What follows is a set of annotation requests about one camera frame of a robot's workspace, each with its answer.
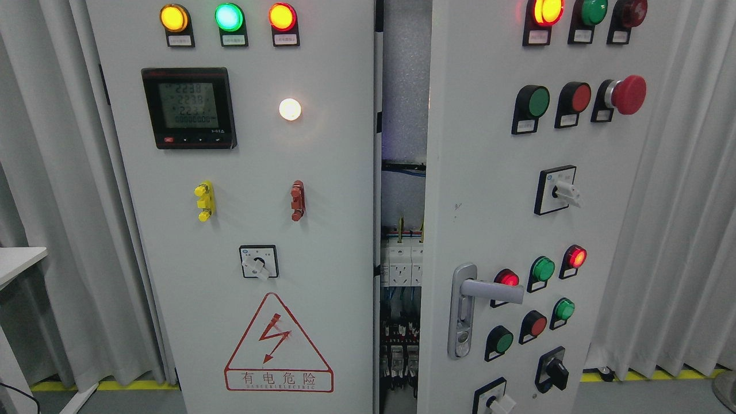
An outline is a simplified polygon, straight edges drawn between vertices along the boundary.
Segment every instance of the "electrical control panel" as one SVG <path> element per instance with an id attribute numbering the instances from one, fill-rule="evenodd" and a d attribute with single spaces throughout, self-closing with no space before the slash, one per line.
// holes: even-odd
<path id="1" fill-rule="evenodd" d="M 374 1 L 86 5 L 188 413 L 370 413 Z"/>
<path id="2" fill-rule="evenodd" d="M 679 5 L 433 2 L 418 413 L 495 413 L 499 377 L 515 412 L 571 412 Z M 465 262 L 525 295 L 475 301 L 456 358 Z"/>

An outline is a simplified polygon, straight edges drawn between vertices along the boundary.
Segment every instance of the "red terminal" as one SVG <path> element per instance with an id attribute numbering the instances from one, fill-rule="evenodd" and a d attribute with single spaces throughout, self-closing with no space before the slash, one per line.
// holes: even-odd
<path id="1" fill-rule="evenodd" d="M 646 81 L 635 74 L 618 83 L 611 95 L 611 103 L 622 115 L 633 115 L 638 112 L 645 99 Z"/>
<path id="2" fill-rule="evenodd" d="M 579 269 L 585 263 L 588 252 L 578 245 L 572 245 L 565 254 L 565 264 L 568 269 Z"/>
<path id="3" fill-rule="evenodd" d="M 621 25 L 627 29 L 638 27 L 644 23 L 649 10 L 647 0 L 631 0 L 623 5 L 621 10 Z"/>
<path id="4" fill-rule="evenodd" d="M 494 279 L 496 283 L 505 284 L 509 286 L 519 285 L 519 276 L 509 269 L 501 270 Z"/>
<path id="5" fill-rule="evenodd" d="M 304 203 L 304 183 L 300 180 L 291 185 L 291 209 L 294 210 L 291 219 L 295 222 L 301 220 L 307 210 Z"/>

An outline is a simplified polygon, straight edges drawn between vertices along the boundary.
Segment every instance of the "yellow indicator light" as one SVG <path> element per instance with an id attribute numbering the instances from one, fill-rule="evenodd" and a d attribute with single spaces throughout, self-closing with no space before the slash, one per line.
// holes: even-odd
<path id="1" fill-rule="evenodd" d="M 186 9 L 178 4 L 167 4 L 159 14 L 161 24 L 170 32 L 182 32 L 189 25 Z"/>
<path id="2" fill-rule="evenodd" d="M 274 29 L 287 32 L 297 23 L 297 12 L 288 3 L 276 3 L 269 10 L 269 21 Z"/>
<path id="3" fill-rule="evenodd" d="M 540 26 L 553 26 L 562 18 L 565 0 L 536 0 L 534 2 L 534 21 Z"/>
<path id="4" fill-rule="evenodd" d="M 287 121 L 294 121 L 302 115 L 302 105 L 293 98 L 286 98 L 278 105 L 278 113 Z"/>

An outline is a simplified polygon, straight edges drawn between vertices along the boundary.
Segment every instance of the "gray floor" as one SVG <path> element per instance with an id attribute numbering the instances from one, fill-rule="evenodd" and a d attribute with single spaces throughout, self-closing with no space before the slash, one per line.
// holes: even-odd
<path id="1" fill-rule="evenodd" d="M 580 387 L 573 414 L 731 414 L 713 396 L 710 387 L 711 381 L 707 380 L 585 383 Z M 74 394 L 35 395 L 43 414 L 58 414 Z M 178 391 L 98 391 L 79 414 L 184 412 L 184 401 Z"/>

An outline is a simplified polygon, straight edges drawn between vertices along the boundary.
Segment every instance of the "lcd display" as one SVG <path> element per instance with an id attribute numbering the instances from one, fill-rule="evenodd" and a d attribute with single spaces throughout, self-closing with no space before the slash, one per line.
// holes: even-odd
<path id="1" fill-rule="evenodd" d="M 167 128 L 218 128 L 212 83 L 159 83 Z"/>

